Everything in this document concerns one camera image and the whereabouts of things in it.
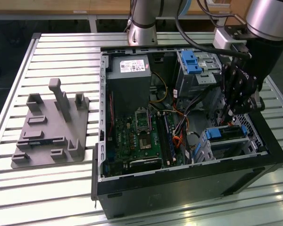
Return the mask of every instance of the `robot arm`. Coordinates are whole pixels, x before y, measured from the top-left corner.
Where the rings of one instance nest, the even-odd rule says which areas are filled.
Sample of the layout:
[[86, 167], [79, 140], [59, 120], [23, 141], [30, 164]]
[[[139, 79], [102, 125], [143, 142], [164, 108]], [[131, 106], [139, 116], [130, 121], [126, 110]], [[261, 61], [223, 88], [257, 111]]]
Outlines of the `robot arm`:
[[215, 48], [197, 44], [181, 29], [178, 15], [185, 14], [190, 4], [190, 0], [132, 0], [129, 45], [157, 45], [156, 17], [174, 16], [179, 32], [194, 48], [233, 56], [232, 62], [222, 67], [222, 121], [264, 110], [258, 92], [283, 51], [283, 0], [253, 0], [247, 23], [217, 29]]
[[233, 115], [264, 110], [259, 91], [283, 51], [283, 0], [254, 0], [246, 19], [245, 25], [218, 28], [213, 42], [215, 48], [251, 55], [222, 67], [225, 123]]
[[[129, 19], [130, 46], [157, 45], [156, 17], [175, 17], [180, 1], [178, 0], [132, 0]], [[191, 0], [184, 0], [180, 6], [181, 14], [189, 9]]]

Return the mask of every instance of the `blue latch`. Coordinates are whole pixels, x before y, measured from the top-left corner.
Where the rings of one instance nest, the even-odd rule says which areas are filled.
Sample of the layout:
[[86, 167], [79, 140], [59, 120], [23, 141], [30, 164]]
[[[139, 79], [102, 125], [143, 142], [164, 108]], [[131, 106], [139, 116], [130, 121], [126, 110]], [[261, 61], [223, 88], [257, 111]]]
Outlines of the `blue latch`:
[[212, 129], [206, 130], [206, 135], [208, 137], [208, 140], [210, 140], [211, 138], [221, 137], [221, 133], [220, 133], [220, 130], [218, 128], [212, 128]]
[[183, 63], [187, 67], [188, 74], [202, 73], [202, 68], [199, 67], [197, 62], [197, 57], [194, 55], [193, 51], [190, 50], [181, 51], [181, 55], [182, 55]]
[[243, 134], [246, 136], [247, 135], [247, 129], [244, 125], [241, 126]]
[[193, 153], [192, 158], [194, 158], [197, 155], [197, 152], [199, 151], [200, 147], [201, 147], [201, 143], [199, 142], [198, 145], [197, 145], [197, 148], [195, 149], [195, 151]]

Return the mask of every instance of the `slotted aluminum table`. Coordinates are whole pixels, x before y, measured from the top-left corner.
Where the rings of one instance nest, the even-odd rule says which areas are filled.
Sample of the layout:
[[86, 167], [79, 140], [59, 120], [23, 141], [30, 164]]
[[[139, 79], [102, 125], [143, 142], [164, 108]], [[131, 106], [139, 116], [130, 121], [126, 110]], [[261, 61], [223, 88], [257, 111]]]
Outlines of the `slotted aluminum table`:
[[[212, 43], [213, 33], [190, 33]], [[159, 33], [159, 44], [185, 44], [177, 33]], [[0, 115], [0, 225], [283, 225], [283, 167], [237, 195], [108, 221], [90, 199], [92, 150], [98, 141], [100, 47], [127, 45], [124, 33], [42, 34], [32, 39]], [[54, 98], [47, 85], [59, 77], [67, 96], [90, 99], [83, 162], [56, 167], [12, 169], [30, 93]], [[262, 112], [283, 148], [283, 97], [268, 77]]]

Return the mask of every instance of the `green circuit board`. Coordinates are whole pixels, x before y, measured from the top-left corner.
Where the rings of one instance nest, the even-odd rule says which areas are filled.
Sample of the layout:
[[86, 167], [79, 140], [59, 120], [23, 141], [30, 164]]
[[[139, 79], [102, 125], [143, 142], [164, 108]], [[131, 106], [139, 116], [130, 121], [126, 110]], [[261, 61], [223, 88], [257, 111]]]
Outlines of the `green circuit board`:
[[[149, 121], [147, 120], [147, 114], [136, 117], [135, 114], [127, 117], [118, 117], [115, 119], [115, 146], [113, 149], [108, 150], [108, 176], [120, 176], [122, 175], [122, 169], [124, 162], [130, 162], [139, 159], [163, 159], [161, 146], [159, 142], [159, 131], [156, 125], [155, 115], [149, 115]], [[174, 129], [174, 120], [172, 114], [167, 114], [167, 120], [169, 124], [169, 130]], [[148, 122], [150, 128], [148, 132], [138, 132], [138, 127], [147, 127]], [[176, 155], [176, 163], [171, 165], [163, 164], [162, 168], [170, 166], [182, 165], [184, 160], [181, 153]]]
[[151, 137], [151, 148], [141, 149], [139, 134], [136, 132], [135, 116], [117, 119], [116, 139], [118, 147], [116, 148], [116, 161], [154, 156], [161, 157], [156, 124], [151, 125], [152, 131], [148, 134]]

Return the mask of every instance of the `wooden shelf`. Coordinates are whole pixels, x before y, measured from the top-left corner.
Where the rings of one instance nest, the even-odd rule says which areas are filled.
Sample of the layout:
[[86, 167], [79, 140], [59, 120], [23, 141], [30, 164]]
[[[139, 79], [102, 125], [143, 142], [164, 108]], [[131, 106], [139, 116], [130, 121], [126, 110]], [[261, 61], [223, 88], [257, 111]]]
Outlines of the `wooden shelf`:
[[[0, 0], [0, 14], [30, 15], [127, 15], [130, 0]], [[210, 8], [212, 13], [229, 12], [230, 8]], [[188, 15], [204, 14], [195, 0]]]

